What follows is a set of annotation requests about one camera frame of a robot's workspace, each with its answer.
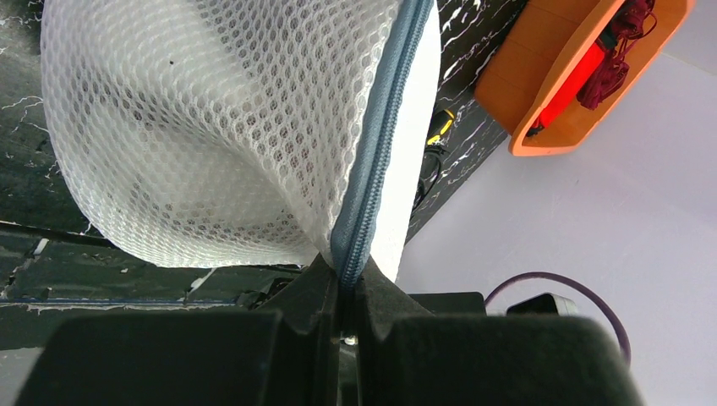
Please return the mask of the dark red bra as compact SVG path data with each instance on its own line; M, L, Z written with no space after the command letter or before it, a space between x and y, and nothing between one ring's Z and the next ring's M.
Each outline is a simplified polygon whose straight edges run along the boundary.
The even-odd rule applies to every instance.
M625 1L600 32L596 44L604 59L577 94L579 103L595 110L624 85L630 66L627 53L657 25L655 0Z

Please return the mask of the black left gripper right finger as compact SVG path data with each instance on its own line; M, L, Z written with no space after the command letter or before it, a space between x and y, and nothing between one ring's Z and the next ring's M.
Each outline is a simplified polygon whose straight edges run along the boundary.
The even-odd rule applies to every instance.
M362 405L640 405L601 326L561 315L435 314L374 262L354 289Z

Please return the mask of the bright red bra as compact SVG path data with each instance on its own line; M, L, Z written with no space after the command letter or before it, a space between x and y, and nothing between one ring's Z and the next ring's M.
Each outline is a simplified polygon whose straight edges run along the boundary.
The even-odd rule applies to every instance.
M605 48L601 45L601 41L597 40L568 75L548 106L536 118L527 132L527 137L534 136L549 127L567 109L572 100L577 98L578 92L602 64L604 58Z

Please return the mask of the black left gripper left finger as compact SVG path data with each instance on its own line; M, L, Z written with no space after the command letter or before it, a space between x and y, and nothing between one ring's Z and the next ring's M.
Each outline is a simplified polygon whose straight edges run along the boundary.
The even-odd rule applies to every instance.
M19 405L327 405L337 398L337 276L317 259L255 310L76 318Z

